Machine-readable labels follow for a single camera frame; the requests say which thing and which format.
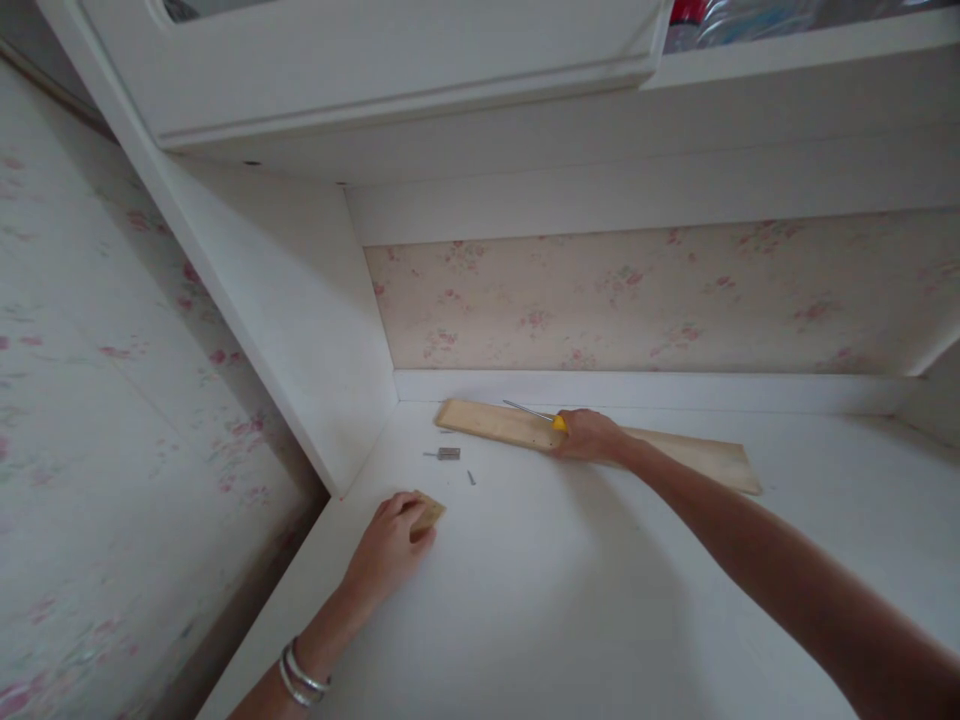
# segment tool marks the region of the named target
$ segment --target bangle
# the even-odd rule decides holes
[[[323,697],[323,693],[330,689],[329,685],[324,685],[321,682],[317,682],[312,677],[307,675],[303,670],[300,669],[299,663],[297,663],[297,638],[293,638],[290,641],[290,644],[284,649],[283,654],[287,660],[287,665],[290,667],[290,671],[293,673],[294,677],[297,678],[300,682],[306,685],[308,688],[314,692],[320,693],[320,697]]]
[[[299,705],[308,708],[323,700],[323,696],[327,690],[330,689],[330,686],[317,682],[300,669],[300,665],[297,663],[297,657],[294,654],[296,642],[297,638],[294,637],[293,640],[287,643],[283,652],[280,653],[280,662],[277,664],[280,666],[280,677],[283,679],[283,684],[287,688],[287,692],[290,693],[290,697]],[[290,677],[291,674],[296,682],[309,688],[312,693],[310,695],[304,695],[298,688],[294,687],[294,680]]]
[[[287,672],[287,663],[283,654],[280,655],[280,662],[277,664],[280,666],[280,677],[283,678],[283,684],[286,686],[287,692],[290,693],[290,697],[292,697],[299,705],[302,705],[303,707],[312,706],[314,702],[313,699],[302,694],[293,686],[293,683],[290,681],[290,674]]]

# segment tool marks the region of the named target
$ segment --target cabinet door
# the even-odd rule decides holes
[[[81,0],[161,146],[639,84],[668,0]]]

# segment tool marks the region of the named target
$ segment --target hand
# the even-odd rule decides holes
[[[567,439],[551,455],[577,460],[616,460],[618,451],[633,442],[620,426],[593,410],[561,410],[567,423]]]
[[[410,528],[426,509],[408,492],[380,503],[340,584],[353,602],[372,612],[413,577],[437,537],[436,528],[430,528],[417,542],[410,541]]]

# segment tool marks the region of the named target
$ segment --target small wood block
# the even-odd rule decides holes
[[[427,509],[423,511],[423,515],[421,515],[413,524],[413,527],[410,528],[410,540],[416,542],[427,530],[437,524],[437,520],[443,516],[447,508],[419,490],[414,490],[413,494],[417,496],[420,502],[425,503],[427,506]]]
[[[566,437],[546,420],[523,410],[452,398],[440,408],[434,424],[541,452],[552,450]],[[743,445],[638,428],[622,429],[722,485],[750,495],[762,492]]]

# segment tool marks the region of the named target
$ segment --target red object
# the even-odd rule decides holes
[[[699,25],[707,14],[707,0],[674,0],[671,25]]]

